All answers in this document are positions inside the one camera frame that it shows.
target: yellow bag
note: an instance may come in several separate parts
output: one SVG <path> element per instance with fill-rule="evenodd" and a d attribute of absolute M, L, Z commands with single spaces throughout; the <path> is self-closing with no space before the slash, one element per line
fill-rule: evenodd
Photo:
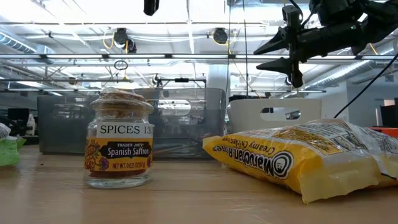
<path fill-rule="evenodd" d="M 340 119 L 210 137 L 203 147 L 232 169 L 302 194 L 304 203 L 398 183 L 398 139 Z"/>

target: jar label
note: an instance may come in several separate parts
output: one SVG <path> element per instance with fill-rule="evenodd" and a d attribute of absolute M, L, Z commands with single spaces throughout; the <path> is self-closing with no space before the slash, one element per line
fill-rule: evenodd
<path fill-rule="evenodd" d="M 99 122 L 97 138 L 152 138 L 154 125 L 127 122 Z"/>
<path fill-rule="evenodd" d="M 150 168 L 152 165 L 153 127 L 151 124 L 142 123 L 99 123 L 97 137 L 88 138 L 86 141 L 85 169 L 124 172 L 145 171 Z M 102 128 L 109 131 L 99 136 Z M 136 130 L 136 133 L 130 133 L 131 130 Z"/>

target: spice jar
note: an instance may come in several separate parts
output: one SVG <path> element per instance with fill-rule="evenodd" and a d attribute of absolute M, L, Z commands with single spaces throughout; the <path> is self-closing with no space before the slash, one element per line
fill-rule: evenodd
<path fill-rule="evenodd" d="M 149 180 L 152 166 L 154 110 L 134 92 L 106 88 L 91 103 L 95 118 L 88 125 L 85 150 L 86 184 L 124 188 Z"/>

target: wooden table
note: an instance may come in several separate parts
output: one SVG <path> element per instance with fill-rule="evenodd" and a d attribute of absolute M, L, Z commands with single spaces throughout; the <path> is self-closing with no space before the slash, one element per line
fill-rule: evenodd
<path fill-rule="evenodd" d="M 217 162 L 156 162 L 133 189 L 83 185 L 82 156 L 21 150 L 0 167 L 0 223 L 397 223 L 398 189 L 362 190 L 304 205 L 299 195 Z"/>

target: cork lid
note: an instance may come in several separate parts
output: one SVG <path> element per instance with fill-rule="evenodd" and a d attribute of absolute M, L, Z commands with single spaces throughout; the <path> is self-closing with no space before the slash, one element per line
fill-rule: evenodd
<path fill-rule="evenodd" d="M 91 103 L 94 109 L 136 110 L 151 114 L 154 107 L 145 101 L 145 98 L 133 90 L 127 92 L 117 88 L 105 88 L 99 98 Z"/>

